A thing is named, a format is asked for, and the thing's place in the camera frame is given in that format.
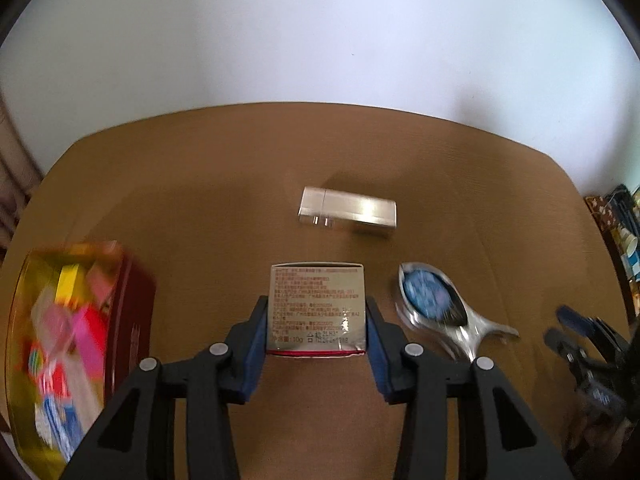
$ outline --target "open container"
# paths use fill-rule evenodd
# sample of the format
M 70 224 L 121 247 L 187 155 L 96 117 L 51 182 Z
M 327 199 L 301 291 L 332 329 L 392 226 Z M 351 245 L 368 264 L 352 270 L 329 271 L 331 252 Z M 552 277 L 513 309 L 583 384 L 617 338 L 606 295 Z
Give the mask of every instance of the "open container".
M 18 453 L 41 480 L 59 478 L 97 413 L 148 355 L 155 291 L 116 242 L 26 257 L 9 318 L 6 396 Z M 57 424 L 72 428 L 70 447 L 60 446 Z

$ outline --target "wooden table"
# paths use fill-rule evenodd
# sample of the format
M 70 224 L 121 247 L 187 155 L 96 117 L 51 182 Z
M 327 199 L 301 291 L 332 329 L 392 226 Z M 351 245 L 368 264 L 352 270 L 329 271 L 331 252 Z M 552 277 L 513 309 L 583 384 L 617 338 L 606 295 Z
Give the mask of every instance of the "wooden table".
M 304 186 L 395 200 L 398 229 L 385 239 L 299 224 Z M 271 264 L 362 263 L 367 293 L 395 321 L 398 264 L 432 264 L 474 309 L 520 331 L 508 344 L 487 340 L 481 353 L 556 442 L 574 406 L 568 369 L 542 341 L 556 307 L 626 330 L 611 260 L 564 171 L 510 140 L 404 112 L 237 105 L 80 140 L 18 226 L 0 271 L 0 336 L 31 248 L 105 239 L 124 243 L 158 280 L 152 354 L 164 362 L 193 355 L 243 320 L 268 292 Z M 6 415 L 4 401 L 0 408 Z M 232 408 L 242 477 L 391 478 L 402 415 L 376 392 L 366 357 L 268 358 L 252 402 Z M 184 430 L 178 478 L 183 447 Z

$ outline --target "curtain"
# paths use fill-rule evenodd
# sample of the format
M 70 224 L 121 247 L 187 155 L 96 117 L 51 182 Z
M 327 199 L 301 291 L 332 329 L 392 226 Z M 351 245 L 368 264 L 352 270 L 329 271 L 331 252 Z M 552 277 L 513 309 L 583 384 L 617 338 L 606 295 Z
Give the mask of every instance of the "curtain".
M 42 174 L 20 142 L 0 96 L 0 261 Z

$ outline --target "silver screw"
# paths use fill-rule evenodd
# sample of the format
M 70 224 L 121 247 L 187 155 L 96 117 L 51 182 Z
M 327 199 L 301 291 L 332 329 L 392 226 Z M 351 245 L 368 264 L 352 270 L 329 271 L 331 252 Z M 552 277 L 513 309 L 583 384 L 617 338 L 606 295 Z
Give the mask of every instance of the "silver screw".
M 229 347 L 224 343 L 213 343 L 213 345 L 209 347 L 209 352 L 213 355 L 224 355 L 229 352 Z
M 424 348 L 422 348 L 422 345 L 418 345 L 418 343 L 409 343 L 404 347 L 404 351 L 411 357 L 418 357 L 418 355 L 422 355 Z
M 145 357 L 144 359 L 142 359 L 142 361 L 140 361 L 139 366 L 142 371 L 150 372 L 156 366 L 158 366 L 158 361 L 156 361 L 152 357 Z
M 481 370 L 491 370 L 494 367 L 494 361 L 489 357 L 479 357 L 476 364 Z

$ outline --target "white wall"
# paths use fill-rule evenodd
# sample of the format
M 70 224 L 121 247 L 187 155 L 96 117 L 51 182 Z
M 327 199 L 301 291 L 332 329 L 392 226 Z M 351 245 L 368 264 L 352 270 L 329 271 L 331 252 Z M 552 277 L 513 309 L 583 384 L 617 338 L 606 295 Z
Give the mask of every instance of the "white wall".
M 114 124 L 292 100 L 483 128 L 581 192 L 640 184 L 640 63 L 600 0 L 33 0 L 0 89 L 44 170 Z

